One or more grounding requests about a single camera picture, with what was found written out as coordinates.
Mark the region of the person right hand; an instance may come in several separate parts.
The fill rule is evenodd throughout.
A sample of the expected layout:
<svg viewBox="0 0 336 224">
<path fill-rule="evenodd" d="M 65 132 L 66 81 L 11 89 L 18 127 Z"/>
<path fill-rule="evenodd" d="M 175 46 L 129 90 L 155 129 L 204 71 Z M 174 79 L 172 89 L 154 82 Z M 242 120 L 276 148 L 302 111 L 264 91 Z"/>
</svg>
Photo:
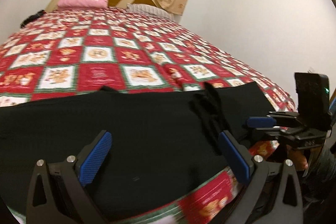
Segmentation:
<svg viewBox="0 0 336 224">
<path fill-rule="evenodd" d="M 288 158 L 293 162 L 297 171 L 307 170 L 309 167 L 306 156 L 302 151 L 293 149 L 291 146 L 287 145 Z"/>
</svg>

